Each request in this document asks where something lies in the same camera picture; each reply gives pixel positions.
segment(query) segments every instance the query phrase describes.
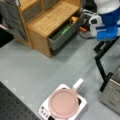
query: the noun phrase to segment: white stove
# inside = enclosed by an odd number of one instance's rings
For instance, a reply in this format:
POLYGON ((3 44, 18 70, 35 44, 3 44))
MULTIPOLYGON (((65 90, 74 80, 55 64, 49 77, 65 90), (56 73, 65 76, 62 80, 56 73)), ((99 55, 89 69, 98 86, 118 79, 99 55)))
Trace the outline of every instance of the white stove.
MULTIPOLYGON (((65 84, 61 84, 60 86, 58 86, 58 88, 54 92, 56 92, 60 89, 71 89, 71 88, 69 88, 65 84)), ((49 103, 49 99, 50 99, 51 95, 41 105, 41 107, 39 109, 39 114, 41 115, 41 117, 44 120, 60 120, 59 118, 56 118, 55 116, 52 116, 52 114, 50 112, 48 103, 49 103)), ((78 101, 80 103, 79 106, 78 106, 77 112, 72 117, 70 117, 68 120, 75 120, 78 117, 78 115, 81 117, 87 111, 87 101, 82 96, 80 96, 79 94, 77 94, 77 98, 78 98, 78 101)))

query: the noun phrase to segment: burner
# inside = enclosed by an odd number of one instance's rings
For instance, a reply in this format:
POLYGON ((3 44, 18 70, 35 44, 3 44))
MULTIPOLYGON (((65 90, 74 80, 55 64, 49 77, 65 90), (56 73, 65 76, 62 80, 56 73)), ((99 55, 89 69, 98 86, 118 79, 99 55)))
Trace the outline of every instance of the burner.
POLYGON ((41 105, 39 114, 44 120, 75 120, 79 114, 82 117, 86 111, 86 100, 75 90, 62 84, 41 105))

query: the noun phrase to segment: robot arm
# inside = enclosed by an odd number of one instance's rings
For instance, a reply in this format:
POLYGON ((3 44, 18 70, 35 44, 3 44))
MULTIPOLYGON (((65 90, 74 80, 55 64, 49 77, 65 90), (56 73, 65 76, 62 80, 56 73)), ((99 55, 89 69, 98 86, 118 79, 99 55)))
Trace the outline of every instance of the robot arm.
POLYGON ((113 40, 120 36, 120 1, 94 1, 97 5, 98 14, 93 15, 89 20, 92 36, 96 36, 99 41, 113 40))

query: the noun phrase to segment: wooden cabinet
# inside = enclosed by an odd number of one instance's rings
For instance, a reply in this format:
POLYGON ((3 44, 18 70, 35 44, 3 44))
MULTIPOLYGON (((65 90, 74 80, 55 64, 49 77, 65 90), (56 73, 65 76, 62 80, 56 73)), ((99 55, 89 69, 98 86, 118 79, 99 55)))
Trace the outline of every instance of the wooden cabinet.
POLYGON ((20 0, 21 21, 28 37, 23 44, 51 57, 49 37, 79 11, 80 0, 20 0))

